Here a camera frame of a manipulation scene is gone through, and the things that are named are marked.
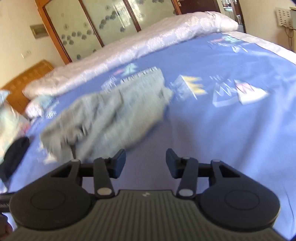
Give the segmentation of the grey sweatpants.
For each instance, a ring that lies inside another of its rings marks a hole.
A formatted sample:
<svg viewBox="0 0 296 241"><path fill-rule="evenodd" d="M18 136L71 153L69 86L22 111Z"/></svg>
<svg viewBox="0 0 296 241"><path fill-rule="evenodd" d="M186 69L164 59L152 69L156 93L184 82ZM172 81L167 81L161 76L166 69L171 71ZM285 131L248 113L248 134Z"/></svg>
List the grey sweatpants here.
<svg viewBox="0 0 296 241"><path fill-rule="evenodd" d="M108 158L144 138L163 119L172 97L162 71L147 69L108 92L75 100L43 130L40 141L61 163Z"/></svg>

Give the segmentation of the blue patterned bed sheet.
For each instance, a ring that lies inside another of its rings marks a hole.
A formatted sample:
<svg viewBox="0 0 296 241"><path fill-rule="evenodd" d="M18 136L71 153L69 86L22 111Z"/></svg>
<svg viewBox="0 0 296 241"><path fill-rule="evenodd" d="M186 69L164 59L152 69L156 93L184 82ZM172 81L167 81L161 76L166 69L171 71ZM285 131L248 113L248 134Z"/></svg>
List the blue patterned bed sheet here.
<svg viewBox="0 0 296 241"><path fill-rule="evenodd" d="M202 163L221 160L280 199L274 228L295 235L295 60L234 38L211 34L121 65L58 97L31 126L31 145L12 176L17 191L58 167L39 135L76 99L109 92L146 69L161 69L174 92L164 119L127 153L115 189L178 186L165 163L168 148Z"/></svg>

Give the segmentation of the small white blue pillow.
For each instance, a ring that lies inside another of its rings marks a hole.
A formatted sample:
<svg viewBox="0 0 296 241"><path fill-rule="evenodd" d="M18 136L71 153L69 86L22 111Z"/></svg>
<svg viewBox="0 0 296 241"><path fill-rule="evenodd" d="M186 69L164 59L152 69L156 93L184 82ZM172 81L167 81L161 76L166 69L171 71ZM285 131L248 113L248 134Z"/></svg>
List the small white blue pillow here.
<svg viewBox="0 0 296 241"><path fill-rule="evenodd" d="M25 109L26 116L29 119L42 117L54 99L54 97L47 95L34 98L29 102Z"/></svg>

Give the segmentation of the black garment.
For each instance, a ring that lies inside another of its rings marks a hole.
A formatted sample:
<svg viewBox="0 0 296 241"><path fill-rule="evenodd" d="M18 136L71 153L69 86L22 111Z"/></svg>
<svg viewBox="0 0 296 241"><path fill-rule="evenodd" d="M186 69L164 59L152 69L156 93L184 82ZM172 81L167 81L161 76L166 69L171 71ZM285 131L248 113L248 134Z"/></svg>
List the black garment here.
<svg viewBox="0 0 296 241"><path fill-rule="evenodd" d="M10 145L1 163L1 180L3 182L7 182L12 177L29 146L30 139L28 137L18 138Z"/></svg>

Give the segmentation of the floral pillow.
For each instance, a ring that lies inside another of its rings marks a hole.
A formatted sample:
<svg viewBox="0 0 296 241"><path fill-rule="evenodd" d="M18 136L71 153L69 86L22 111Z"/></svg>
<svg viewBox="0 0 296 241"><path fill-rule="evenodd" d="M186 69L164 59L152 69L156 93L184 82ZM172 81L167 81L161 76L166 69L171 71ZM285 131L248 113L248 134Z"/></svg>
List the floral pillow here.
<svg viewBox="0 0 296 241"><path fill-rule="evenodd" d="M1 90L1 163L10 145L19 137L24 136L30 128L30 122L8 103L9 94L8 90Z"/></svg>

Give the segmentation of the wooden headboard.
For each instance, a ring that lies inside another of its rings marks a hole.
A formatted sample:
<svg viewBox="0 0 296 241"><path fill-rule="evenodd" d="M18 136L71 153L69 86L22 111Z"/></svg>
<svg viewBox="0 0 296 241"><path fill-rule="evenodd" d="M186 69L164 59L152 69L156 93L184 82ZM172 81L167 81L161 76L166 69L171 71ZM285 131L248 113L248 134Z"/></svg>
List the wooden headboard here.
<svg viewBox="0 0 296 241"><path fill-rule="evenodd" d="M23 94L24 88L32 81L45 76L53 69L54 66L49 61L42 60L1 87L1 89L5 89L10 92L6 98L10 106L18 113L23 114L30 102L30 100Z"/></svg>

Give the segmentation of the white rolled quilt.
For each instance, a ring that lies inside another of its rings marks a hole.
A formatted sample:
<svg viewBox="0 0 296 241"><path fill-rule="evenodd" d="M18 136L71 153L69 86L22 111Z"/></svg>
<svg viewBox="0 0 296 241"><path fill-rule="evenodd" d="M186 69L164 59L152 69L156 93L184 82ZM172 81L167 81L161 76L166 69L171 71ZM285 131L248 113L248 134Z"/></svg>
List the white rolled quilt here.
<svg viewBox="0 0 296 241"><path fill-rule="evenodd" d="M135 35L106 45L82 60L55 68L45 76L30 82L23 89L23 94L28 99L34 99L39 95L61 95L95 76L165 47L199 35L231 32L237 29L236 21L215 11L197 11L168 17Z"/></svg>

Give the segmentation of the wooden wardrobe with glass doors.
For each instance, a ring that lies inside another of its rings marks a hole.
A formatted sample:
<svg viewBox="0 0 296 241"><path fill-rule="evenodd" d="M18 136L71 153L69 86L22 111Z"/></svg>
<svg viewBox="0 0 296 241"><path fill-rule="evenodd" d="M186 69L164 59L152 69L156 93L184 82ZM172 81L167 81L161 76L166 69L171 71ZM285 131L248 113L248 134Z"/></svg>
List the wooden wardrobe with glass doors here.
<svg viewBox="0 0 296 241"><path fill-rule="evenodd" d="M65 64L181 14L179 1L36 1L40 17Z"/></svg>

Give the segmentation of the dark brown door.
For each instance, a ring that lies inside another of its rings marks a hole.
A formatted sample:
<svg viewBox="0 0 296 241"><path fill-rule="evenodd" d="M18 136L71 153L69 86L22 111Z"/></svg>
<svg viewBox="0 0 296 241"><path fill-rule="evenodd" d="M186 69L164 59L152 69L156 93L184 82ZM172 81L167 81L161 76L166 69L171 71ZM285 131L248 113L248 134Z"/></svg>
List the dark brown door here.
<svg viewBox="0 0 296 241"><path fill-rule="evenodd" d="M182 14L194 13L196 11L220 12L217 0L180 0L179 8Z"/></svg>

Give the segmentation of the white wall switch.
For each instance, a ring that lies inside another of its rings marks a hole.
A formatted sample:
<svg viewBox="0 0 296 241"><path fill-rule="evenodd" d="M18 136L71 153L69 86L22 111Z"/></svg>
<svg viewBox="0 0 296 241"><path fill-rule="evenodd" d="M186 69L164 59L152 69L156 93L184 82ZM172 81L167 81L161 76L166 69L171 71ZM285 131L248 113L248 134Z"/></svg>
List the white wall switch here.
<svg viewBox="0 0 296 241"><path fill-rule="evenodd" d="M21 53L22 58L26 59L27 57L29 57L31 55L31 51L27 50L23 53Z"/></svg>

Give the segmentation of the wall electrical panel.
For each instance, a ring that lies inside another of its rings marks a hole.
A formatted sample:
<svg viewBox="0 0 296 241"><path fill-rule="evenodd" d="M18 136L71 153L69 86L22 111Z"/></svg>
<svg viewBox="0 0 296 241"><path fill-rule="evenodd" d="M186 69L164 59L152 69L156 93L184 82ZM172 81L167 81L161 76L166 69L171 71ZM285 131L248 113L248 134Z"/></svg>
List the wall electrical panel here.
<svg viewBox="0 0 296 241"><path fill-rule="evenodd" d="M48 32L44 26L44 24L30 25L30 30L35 39L40 39L48 36Z"/></svg>

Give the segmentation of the white perforated wall box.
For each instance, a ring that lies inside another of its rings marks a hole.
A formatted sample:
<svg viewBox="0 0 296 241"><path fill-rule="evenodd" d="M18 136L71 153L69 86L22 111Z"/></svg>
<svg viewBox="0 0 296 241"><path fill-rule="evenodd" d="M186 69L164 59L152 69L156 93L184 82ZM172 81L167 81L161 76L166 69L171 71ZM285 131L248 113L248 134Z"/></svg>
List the white perforated wall box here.
<svg viewBox="0 0 296 241"><path fill-rule="evenodd" d="M275 12L278 26L293 29L292 16L289 9L275 8Z"/></svg>

